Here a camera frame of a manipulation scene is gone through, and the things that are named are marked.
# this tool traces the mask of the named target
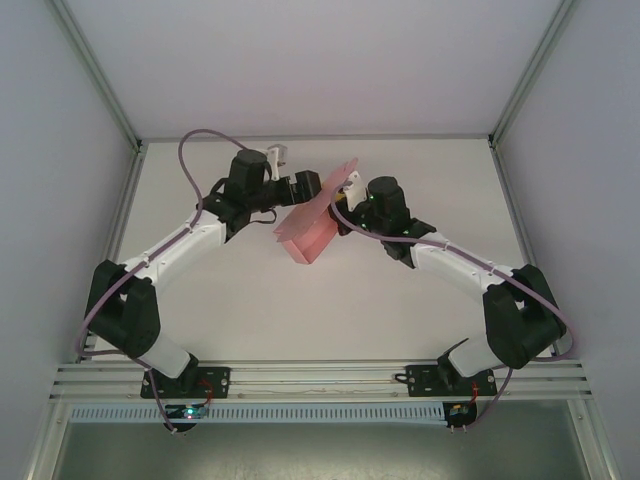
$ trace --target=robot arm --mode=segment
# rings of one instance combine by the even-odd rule
[[[320,192],[320,177],[315,172],[280,177],[277,168],[284,163],[283,154],[279,145],[267,152],[239,151],[229,177],[213,187],[204,197],[202,209],[184,225],[121,265],[111,261],[100,264],[94,272],[87,311],[115,282],[132,276],[98,311],[89,330],[128,357],[173,379],[181,390],[188,390],[195,381],[198,359],[162,333],[157,296],[198,259],[246,227],[252,213],[304,203]]]
[[[345,197],[336,202],[344,218],[378,236],[416,239],[415,243],[382,240],[382,245],[394,260],[436,274],[483,304],[486,333],[464,339],[440,356],[437,381],[452,388],[461,377],[482,370],[502,365],[522,368],[566,333],[564,323],[550,310],[501,278],[513,279],[555,305],[540,270],[532,265],[520,269],[495,265],[449,242],[435,227],[411,217],[393,177],[378,177],[367,188],[357,174],[350,180],[343,189]],[[340,235],[351,232],[332,215]]]

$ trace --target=gray floor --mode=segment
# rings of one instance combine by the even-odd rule
[[[562,402],[502,402],[466,435],[407,425],[70,425],[59,480],[586,478]]]

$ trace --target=black mounting bracket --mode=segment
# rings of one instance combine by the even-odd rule
[[[473,377],[460,379],[449,388],[438,374],[438,365],[407,365],[405,373],[396,373],[394,380],[407,385],[410,397],[469,397],[473,395],[473,384],[478,396],[493,396],[498,393],[493,370],[483,370]]]
[[[228,367],[198,367],[195,375],[195,381],[187,390],[182,390],[180,384],[175,380],[165,377],[160,372],[153,371],[153,379],[158,389],[158,397],[160,398],[190,398],[190,399],[206,399],[208,396],[208,385],[213,387],[213,400],[227,398],[229,394],[229,385],[231,381],[231,369]],[[151,382],[149,381],[149,372],[145,372],[142,380],[142,390],[140,397],[151,399],[154,398]]]

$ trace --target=white floor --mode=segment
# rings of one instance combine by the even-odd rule
[[[289,147],[284,175],[311,169],[324,178],[358,157],[366,181],[395,176],[412,214],[452,241],[499,263],[523,264],[485,140],[280,143]],[[205,194],[227,175],[235,151],[222,142],[185,147]],[[154,245],[193,211],[195,196],[176,152],[175,143],[149,146],[121,261]],[[286,211],[279,213],[280,220]],[[276,243],[273,228],[250,225],[176,280],[159,300],[163,331],[201,360],[436,358],[484,331],[479,301],[394,262],[376,241],[354,233],[336,237],[314,264],[303,266]],[[97,348],[104,346],[100,340]]]

